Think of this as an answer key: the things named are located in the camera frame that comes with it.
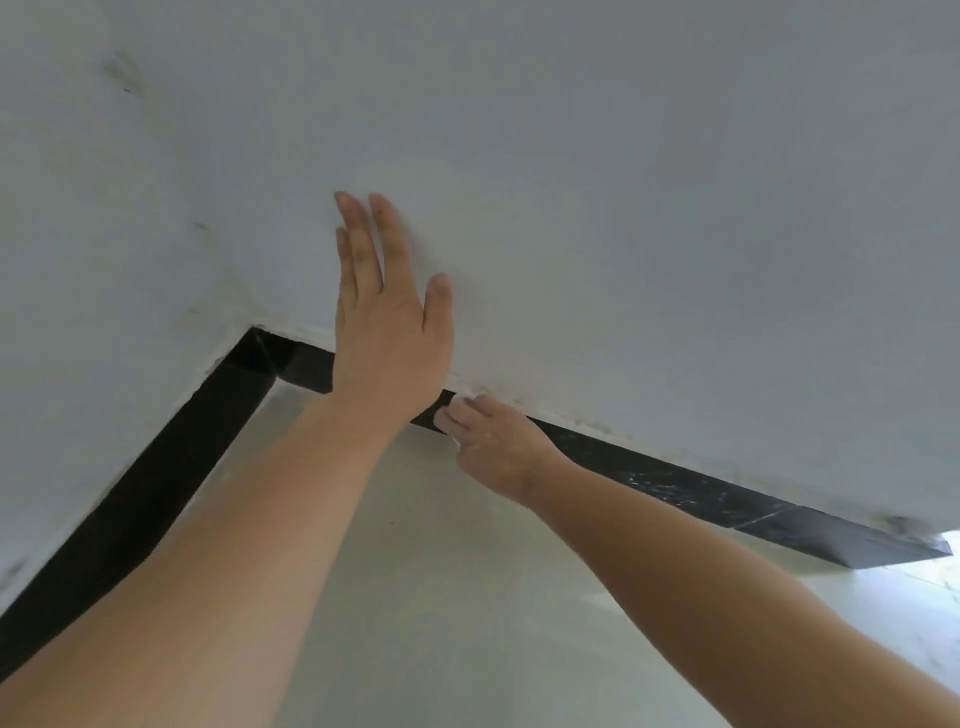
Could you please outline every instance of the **wall surface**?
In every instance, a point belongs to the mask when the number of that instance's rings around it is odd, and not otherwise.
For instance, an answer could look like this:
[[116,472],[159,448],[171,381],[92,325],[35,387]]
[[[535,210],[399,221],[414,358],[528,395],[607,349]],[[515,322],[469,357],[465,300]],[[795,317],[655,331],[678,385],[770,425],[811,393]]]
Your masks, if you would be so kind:
[[90,2],[0,11],[0,611],[246,324]]
[[461,383],[960,522],[955,0],[101,6],[263,323],[329,344],[331,193],[383,191],[454,279]]
[[[315,397],[278,384],[211,479]],[[324,587],[278,728],[727,725],[572,551],[472,482],[454,455],[443,435],[415,426],[387,451]],[[960,690],[956,576],[951,591],[900,567],[853,573],[728,533]]]

